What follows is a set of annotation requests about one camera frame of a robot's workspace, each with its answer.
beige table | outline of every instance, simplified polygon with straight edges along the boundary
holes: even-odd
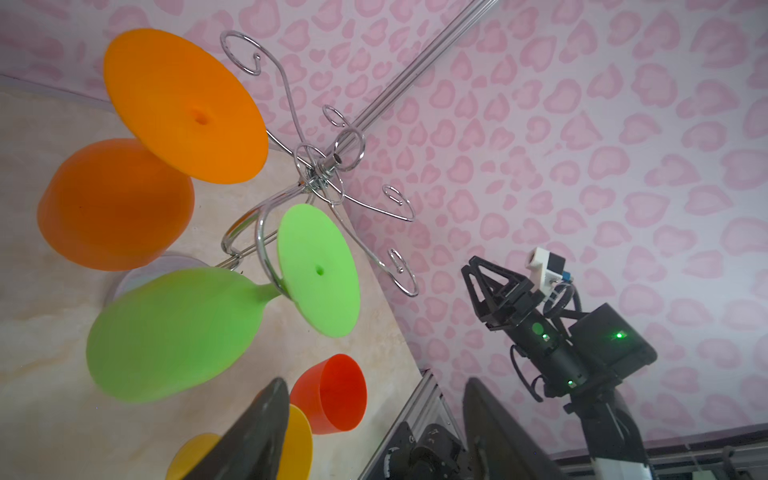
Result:
[[[68,155],[93,141],[127,136],[111,112],[0,88],[0,478],[164,478],[188,439],[224,433],[272,378],[282,376],[291,387],[304,370],[335,353],[361,365],[368,410],[354,431],[314,437],[311,477],[356,478],[420,375],[365,255],[352,241],[362,311],[346,338],[316,333],[280,297],[269,303],[243,357],[208,383],[145,405],[119,402],[93,384],[85,340],[117,274],[56,254],[38,232],[35,209]],[[295,179],[288,157],[273,152],[246,184],[195,181],[194,216],[171,250],[209,264],[224,260],[219,242],[230,224]],[[266,282],[255,256],[238,270]]]

yellow cup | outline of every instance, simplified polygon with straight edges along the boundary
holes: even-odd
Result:
[[[307,480],[312,468],[312,429],[304,413],[290,406],[277,480]]]
[[[182,445],[176,453],[174,460],[168,467],[168,473],[165,474],[165,480],[181,480],[192,471],[195,465],[208,455],[214,446],[221,439],[220,435],[215,433],[204,433],[192,438],[189,442]]]

orange cup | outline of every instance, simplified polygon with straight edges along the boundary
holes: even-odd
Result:
[[[340,353],[304,372],[290,402],[304,412],[314,435],[348,432],[366,413],[366,378],[352,357]]]
[[[193,211],[188,175],[136,139],[113,138],[61,164],[40,199],[38,227],[68,260],[96,270],[131,270],[162,255]]]

heart pattern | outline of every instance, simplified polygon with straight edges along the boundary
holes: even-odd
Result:
[[[319,107],[354,118],[468,0],[152,4],[4,5],[0,73],[106,99],[100,65],[115,35],[168,30],[228,64],[218,33],[240,29],[284,63],[308,140],[325,147],[337,129]],[[509,338],[478,322],[459,274],[471,255],[525,273],[528,251],[546,247],[568,259],[586,310],[608,302],[643,332],[659,360],[620,390],[645,439],[747,425],[768,408],[768,36],[754,20],[766,7],[632,7],[501,2],[368,129],[366,159],[345,178],[379,206],[382,184],[402,188],[418,214],[348,212],[377,253],[397,246],[409,260],[422,294],[408,299],[385,276],[382,288],[459,421],[456,399],[477,376],[549,452],[580,448],[581,430],[557,402],[528,398]],[[72,34],[75,19],[85,27]],[[258,78],[236,75],[295,146],[268,63]]]

